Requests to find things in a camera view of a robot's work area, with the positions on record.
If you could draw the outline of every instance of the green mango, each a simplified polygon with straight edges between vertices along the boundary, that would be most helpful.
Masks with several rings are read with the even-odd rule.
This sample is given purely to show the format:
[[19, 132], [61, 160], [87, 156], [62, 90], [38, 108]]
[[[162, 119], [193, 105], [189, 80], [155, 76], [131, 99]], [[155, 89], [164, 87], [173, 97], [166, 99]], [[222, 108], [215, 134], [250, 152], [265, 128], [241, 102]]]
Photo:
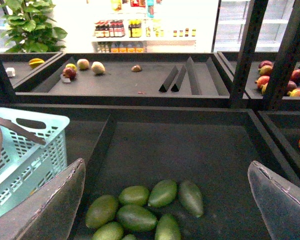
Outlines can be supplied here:
[[177, 183], [171, 179], [158, 182], [150, 193], [148, 206], [160, 208], [169, 205], [176, 198], [177, 191]]
[[173, 215], [166, 213], [160, 218], [154, 240], [181, 240], [179, 226]]
[[137, 238], [135, 237], [135, 235], [129, 234], [122, 238], [122, 240], [137, 240]]
[[88, 208], [85, 225], [90, 229], [98, 229], [112, 221], [119, 207], [119, 201], [112, 195], [98, 197]]
[[116, 213], [118, 222], [125, 228], [135, 232], [147, 232], [157, 225], [157, 217], [139, 205], [128, 204]]
[[145, 186], [130, 186], [125, 188], [119, 195], [122, 205], [135, 204], [143, 206], [149, 198], [149, 190]]
[[190, 180], [183, 181], [179, 186], [179, 201], [192, 215], [200, 218], [204, 214], [204, 202], [200, 189]]
[[92, 237], [92, 240], [121, 240], [124, 236], [124, 228], [117, 222], [109, 222], [100, 227]]

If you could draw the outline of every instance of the black tray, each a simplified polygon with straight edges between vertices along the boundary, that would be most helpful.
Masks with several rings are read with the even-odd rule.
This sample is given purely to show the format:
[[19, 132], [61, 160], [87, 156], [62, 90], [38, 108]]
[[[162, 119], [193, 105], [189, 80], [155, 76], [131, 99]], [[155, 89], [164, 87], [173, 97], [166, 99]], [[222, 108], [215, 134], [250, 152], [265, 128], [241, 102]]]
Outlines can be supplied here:
[[[42, 67], [48, 64], [62, 52], [47, 52], [47, 53], [0, 53], [0, 59], [4, 69], [14, 68], [15, 76], [9, 77], [12, 87], [15, 88], [20, 82], [26, 81], [29, 76], [34, 75]], [[29, 66], [31, 59], [43, 59], [45, 62], [36, 68], [32, 69]]]
[[[177, 75], [167, 92], [160, 92], [174, 66], [180, 72], [189, 57], [194, 61], [195, 74], [192, 75], [197, 80], [191, 81], [187, 70], [179, 91], [171, 91]], [[82, 58], [88, 59], [90, 65], [94, 61], [102, 62], [106, 73], [95, 76], [91, 70], [78, 71], [76, 80], [69, 84], [62, 83], [60, 75], [65, 65], [76, 64]], [[143, 68], [141, 72], [131, 71], [136, 64]], [[65, 53], [42, 68], [36, 77], [19, 84], [15, 90], [21, 103], [226, 108], [230, 94], [218, 68], [220, 66], [213, 53]], [[198, 85], [199, 94], [194, 93], [194, 83]]]
[[[91, 156], [69, 240], [91, 239], [94, 231], [85, 227], [84, 217], [95, 198], [118, 196], [123, 188], [136, 184], [151, 189], [167, 178], [191, 179], [204, 195], [205, 215], [200, 219], [189, 216], [178, 201], [155, 211], [158, 217], [173, 213], [183, 239], [270, 239], [250, 190], [249, 164], [259, 161], [300, 187], [297, 175], [251, 110], [52, 104], [3, 107], [68, 116], [66, 143], [72, 149], [68, 158], [85, 155], [87, 161]], [[90, 129], [94, 134], [87, 135]], [[138, 234], [138, 239], [154, 236]]]
[[269, 134], [300, 178], [300, 111], [260, 111]]
[[[248, 103], [248, 108], [255, 110], [260, 110], [263, 96], [261, 91], [257, 89], [257, 84], [255, 81], [260, 77], [258, 72], [258, 66], [261, 61], [269, 60], [273, 63], [276, 59], [276, 52], [256, 52], [253, 55], [253, 62], [251, 64], [251, 69], [245, 86], [245, 92], [250, 98]], [[228, 71], [234, 75], [237, 66], [238, 52], [219, 52], [218, 56], [223, 60]], [[284, 96], [282, 99], [282, 105], [279, 110], [283, 111], [300, 111], [300, 97], [289, 97]]]

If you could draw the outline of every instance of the brown fruit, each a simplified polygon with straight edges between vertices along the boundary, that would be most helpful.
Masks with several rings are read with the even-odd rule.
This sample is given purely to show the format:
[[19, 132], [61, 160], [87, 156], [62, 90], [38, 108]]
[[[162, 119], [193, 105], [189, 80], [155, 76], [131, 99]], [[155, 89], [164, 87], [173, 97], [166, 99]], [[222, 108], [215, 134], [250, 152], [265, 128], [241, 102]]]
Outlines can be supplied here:
[[293, 90], [295, 90], [297, 88], [297, 84], [293, 81], [289, 81], [288, 85], [285, 88], [285, 92], [292, 92]]
[[261, 85], [261, 86], [262, 86], [261, 93], [262, 93], [262, 95], [264, 95], [266, 93], [266, 89], [267, 89], [268, 83], [266, 83], [264, 85]]
[[272, 73], [272, 69], [273, 69], [272, 66], [265, 65], [262, 68], [260, 68], [259, 74], [260, 76], [270, 76]]
[[260, 62], [258, 68], [261, 69], [263, 66], [266, 66], [266, 65], [269, 65], [269, 66], [271, 66], [271, 67], [274, 66], [274, 64], [273, 64], [271, 61], [265, 60], [265, 61]]
[[287, 95], [290, 97], [300, 97], [300, 88], [296, 88], [293, 91], [288, 91]]
[[300, 69], [294, 70], [290, 77], [290, 81], [295, 82], [296, 84], [300, 83]]
[[137, 72], [141, 72], [142, 71], [142, 68], [140, 65], [135, 65], [131, 68], [131, 71], [134, 72], [134, 73], [137, 73]]
[[261, 76], [258, 78], [257, 81], [255, 81], [254, 83], [257, 84], [256, 87], [261, 90], [262, 89], [262, 85], [265, 85], [269, 82], [270, 77], [269, 76]]
[[66, 78], [66, 79], [70, 79], [73, 80], [75, 79], [77, 73], [76, 71], [72, 68], [72, 67], [66, 67], [65, 69], [63, 69], [62, 71], [62, 75]]

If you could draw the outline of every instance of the blue plastic basket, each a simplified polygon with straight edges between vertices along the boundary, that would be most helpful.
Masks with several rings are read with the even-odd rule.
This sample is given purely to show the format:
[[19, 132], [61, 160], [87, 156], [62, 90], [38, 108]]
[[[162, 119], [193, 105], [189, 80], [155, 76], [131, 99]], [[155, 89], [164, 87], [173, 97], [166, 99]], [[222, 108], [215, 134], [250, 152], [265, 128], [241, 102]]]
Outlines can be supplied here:
[[[66, 116], [0, 107], [0, 117], [44, 138], [34, 143], [5, 127], [0, 157], [0, 216], [11, 210], [67, 167]], [[20, 120], [44, 123], [43, 129], [20, 124]]]

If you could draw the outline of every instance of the sauce bottle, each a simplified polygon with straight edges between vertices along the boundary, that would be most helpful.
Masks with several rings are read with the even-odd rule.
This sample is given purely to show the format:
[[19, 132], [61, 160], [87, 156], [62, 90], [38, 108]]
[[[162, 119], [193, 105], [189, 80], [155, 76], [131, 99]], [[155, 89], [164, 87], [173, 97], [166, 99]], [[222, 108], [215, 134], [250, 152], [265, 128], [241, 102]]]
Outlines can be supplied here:
[[119, 52], [119, 46], [114, 41], [111, 44], [111, 52], [115, 54]]

